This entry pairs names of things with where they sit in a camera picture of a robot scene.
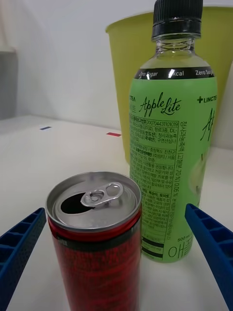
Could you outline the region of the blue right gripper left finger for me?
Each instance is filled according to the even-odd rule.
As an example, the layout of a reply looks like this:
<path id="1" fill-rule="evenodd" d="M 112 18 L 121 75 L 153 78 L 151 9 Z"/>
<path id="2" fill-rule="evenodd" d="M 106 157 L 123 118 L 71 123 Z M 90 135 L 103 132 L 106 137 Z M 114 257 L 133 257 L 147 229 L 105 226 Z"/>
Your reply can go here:
<path id="1" fill-rule="evenodd" d="M 41 207 L 0 237 L 0 310 L 7 310 L 46 221 Z"/>

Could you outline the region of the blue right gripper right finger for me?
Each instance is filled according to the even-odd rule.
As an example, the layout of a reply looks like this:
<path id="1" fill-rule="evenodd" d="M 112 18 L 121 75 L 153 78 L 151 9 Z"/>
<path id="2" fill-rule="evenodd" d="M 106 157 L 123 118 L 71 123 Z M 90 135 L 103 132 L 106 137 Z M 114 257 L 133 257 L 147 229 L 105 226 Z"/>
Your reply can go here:
<path id="1" fill-rule="evenodd" d="M 192 204 L 186 205 L 185 219 L 231 311 L 233 309 L 233 233 Z"/>

